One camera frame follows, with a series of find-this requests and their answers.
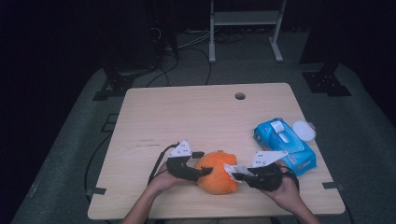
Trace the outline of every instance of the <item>pumpkin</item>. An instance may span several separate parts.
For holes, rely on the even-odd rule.
[[[238,183],[230,178],[224,170],[224,163],[236,165],[236,156],[223,151],[210,152],[195,163],[195,169],[213,167],[212,173],[202,176],[197,184],[211,194],[227,194],[238,189]]]

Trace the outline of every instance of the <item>human hand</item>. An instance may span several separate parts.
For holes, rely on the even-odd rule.
[[[288,171],[284,167],[285,163],[283,161],[277,161],[276,165],[280,167],[282,173]],[[288,176],[283,176],[282,183],[278,189],[272,191],[260,189],[260,191],[270,197],[279,207],[291,213],[293,213],[294,208],[304,204],[294,180]]]
[[[277,161],[281,172],[285,173],[288,169],[283,161]],[[270,197],[279,207],[297,216],[301,223],[317,224],[320,223],[315,215],[309,210],[300,196],[300,192],[294,180],[284,175],[279,188],[273,191],[260,189],[262,193]]]
[[[166,162],[164,162],[160,169],[158,170],[157,174],[148,184],[148,189],[153,189],[159,194],[163,193],[164,191],[172,188],[174,185],[178,183],[187,182],[188,180],[177,178],[171,174],[169,174],[168,169],[166,167]]]

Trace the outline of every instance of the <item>gray carpet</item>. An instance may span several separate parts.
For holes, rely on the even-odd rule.
[[[283,63],[275,61],[268,35],[245,35],[241,41],[232,44],[217,44],[217,61],[211,65],[211,70],[205,55],[197,50],[201,49],[207,55],[207,42],[193,46],[195,49],[183,49],[177,67],[168,73],[169,84],[205,85],[209,71],[209,85],[289,83],[306,119],[317,128],[316,142],[334,181],[344,187],[341,195],[355,223],[394,223],[394,127],[356,74],[343,65],[337,68],[335,75],[352,96],[329,97],[325,93],[311,93],[302,72],[318,71],[321,64],[299,64],[308,33],[280,33],[278,44]],[[180,34],[178,44],[194,38],[194,35]],[[163,69],[169,70],[175,62],[174,57],[164,56]],[[134,88],[146,87],[161,72],[157,70],[137,78]],[[123,100],[122,97],[92,100],[105,80],[103,70],[92,75],[13,223],[104,223],[88,219],[89,202],[84,185],[87,179],[88,189],[95,187],[109,143],[106,139],[109,133],[103,132],[102,128],[109,114],[119,113]],[[167,84],[162,76],[150,87]],[[112,126],[109,123],[106,130],[111,130]],[[347,212],[319,218],[322,223],[350,223]],[[284,224],[296,223],[293,217],[280,217],[279,220]]]

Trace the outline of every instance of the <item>wooden table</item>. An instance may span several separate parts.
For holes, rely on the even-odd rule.
[[[235,94],[246,95],[237,100]],[[288,124],[304,115],[286,83],[131,89],[126,93],[88,216],[124,218],[148,183],[160,153],[187,139],[192,151],[224,150],[249,166],[259,145],[253,129],[283,118]],[[301,195],[314,214],[341,214],[344,204],[315,141],[318,167],[299,177]],[[191,159],[193,166],[196,160]],[[155,201],[150,218],[268,217],[287,215],[246,183],[228,195],[210,195],[190,182],[175,186]]]

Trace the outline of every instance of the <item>blue box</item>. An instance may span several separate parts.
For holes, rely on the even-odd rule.
[[[254,129],[254,138],[263,150],[288,151],[281,159],[296,175],[317,167],[312,148],[302,141],[283,119],[271,119]]]

